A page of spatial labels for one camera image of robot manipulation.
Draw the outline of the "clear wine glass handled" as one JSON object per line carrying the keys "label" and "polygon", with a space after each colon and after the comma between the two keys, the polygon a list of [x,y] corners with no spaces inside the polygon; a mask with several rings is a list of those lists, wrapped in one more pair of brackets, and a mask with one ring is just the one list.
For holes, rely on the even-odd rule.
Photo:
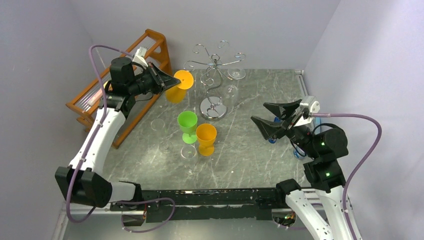
{"label": "clear wine glass handled", "polygon": [[246,77],[246,71],[242,68],[229,68],[226,76],[231,82],[224,87],[223,104],[228,110],[232,110],[239,100],[238,80]]}

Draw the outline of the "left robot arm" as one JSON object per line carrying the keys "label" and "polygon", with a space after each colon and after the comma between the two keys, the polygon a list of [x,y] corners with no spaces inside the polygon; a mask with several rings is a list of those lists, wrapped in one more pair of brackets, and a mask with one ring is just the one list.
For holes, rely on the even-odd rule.
{"label": "left robot arm", "polygon": [[103,208],[123,203],[130,210],[142,206],[143,194],[138,183],[109,182],[101,175],[110,147],[136,103],[136,97],[162,92],[182,81],[159,69],[152,62],[140,64],[118,57],[109,67],[110,81],[104,86],[103,105],[81,149],[67,167],[58,167],[55,180],[66,204]]}

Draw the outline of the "orange goblet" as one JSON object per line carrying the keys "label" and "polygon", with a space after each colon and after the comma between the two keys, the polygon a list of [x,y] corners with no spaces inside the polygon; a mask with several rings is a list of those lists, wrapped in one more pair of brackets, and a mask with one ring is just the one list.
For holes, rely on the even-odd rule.
{"label": "orange goblet", "polygon": [[185,98],[187,90],[194,85],[194,77],[187,70],[178,70],[173,76],[180,80],[180,83],[166,90],[165,97],[168,102],[178,104]]}
{"label": "orange goblet", "polygon": [[212,124],[203,123],[196,128],[195,133],[199,143],[199,153],[205,157],[212,155],[215,151],[214,143],[217,137],[216,128]]}

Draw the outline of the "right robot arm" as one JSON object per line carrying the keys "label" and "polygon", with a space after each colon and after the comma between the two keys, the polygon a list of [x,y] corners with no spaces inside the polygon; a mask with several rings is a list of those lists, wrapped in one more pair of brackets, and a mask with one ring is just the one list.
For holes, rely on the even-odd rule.
{"label": "right robot arm", "polygon": [[315,240],[358,240],[360,232],[351,216],[352,207],[346,193],[346,180],[338,159],[347,156],[346,133],[334,124],[315,134],[308,124],[320,111],[321,105],[314,96],[290,103],[265,102],[263,106],[280,119],[279,122],[252,116],[264,139],[287,137],[311,158],[304,163],[304,174],[315,190],[327,220],[318,213],[294,179],[276,184],[274,201],[280,207],[289,207],[301,220]]}

